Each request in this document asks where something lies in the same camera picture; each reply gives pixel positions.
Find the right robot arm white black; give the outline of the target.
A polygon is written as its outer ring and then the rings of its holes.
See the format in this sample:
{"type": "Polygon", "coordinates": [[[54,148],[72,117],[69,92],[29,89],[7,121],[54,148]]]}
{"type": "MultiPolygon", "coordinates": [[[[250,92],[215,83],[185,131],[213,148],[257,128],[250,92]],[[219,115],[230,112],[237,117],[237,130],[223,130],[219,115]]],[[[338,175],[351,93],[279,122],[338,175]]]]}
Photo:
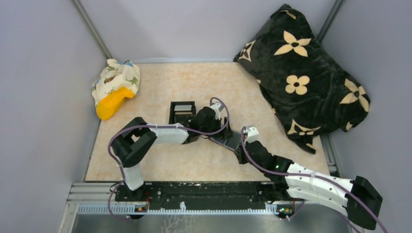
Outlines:
{"type": "Polygon", "coordinates": [[[240,154],[274,183],[280,197],[308,200],[342,214],[364,229],[373,231],[379,226],[385,233],[388,231],[378,218],[383,197],[368,179],[357,176],[351,180],[312,171],[270,154],[259,141],[241,141],[240,154]]]}

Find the brown leather card holder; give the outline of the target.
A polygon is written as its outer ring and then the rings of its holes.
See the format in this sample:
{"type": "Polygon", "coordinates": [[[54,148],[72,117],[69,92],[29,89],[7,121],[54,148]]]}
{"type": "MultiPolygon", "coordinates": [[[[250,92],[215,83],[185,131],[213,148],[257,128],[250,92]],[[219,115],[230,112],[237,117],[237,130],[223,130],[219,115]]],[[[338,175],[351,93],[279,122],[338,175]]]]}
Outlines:
{"type": "Polygon", "coordinates": [[[217,138],[210,137],[209,140],[230,150],[231,152],[234,152],[239,148],[241,144],[240,142],[241,136],[242,134],[240,132],[233,130],[231,133],[231,137],[227,139],[217,139],[217,138]]]}

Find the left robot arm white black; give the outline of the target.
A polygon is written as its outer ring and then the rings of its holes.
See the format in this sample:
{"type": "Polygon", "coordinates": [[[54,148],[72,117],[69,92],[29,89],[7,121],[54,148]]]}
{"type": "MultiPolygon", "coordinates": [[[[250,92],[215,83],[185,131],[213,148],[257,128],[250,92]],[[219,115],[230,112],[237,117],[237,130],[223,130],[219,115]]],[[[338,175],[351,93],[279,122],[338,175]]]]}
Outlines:
{"type": "Polygon", "coordinates": [[[220,109],[202,108],[187,125],[181,123],[150,124],[141,117],[134,118],[109,141],[108,152],[121,169],[122,179],[130,191],[144,185],[140,162],[155,144],[189,144],[201,135],[212,138],[230,137],[230,117],[220,117],[220,109]]]}

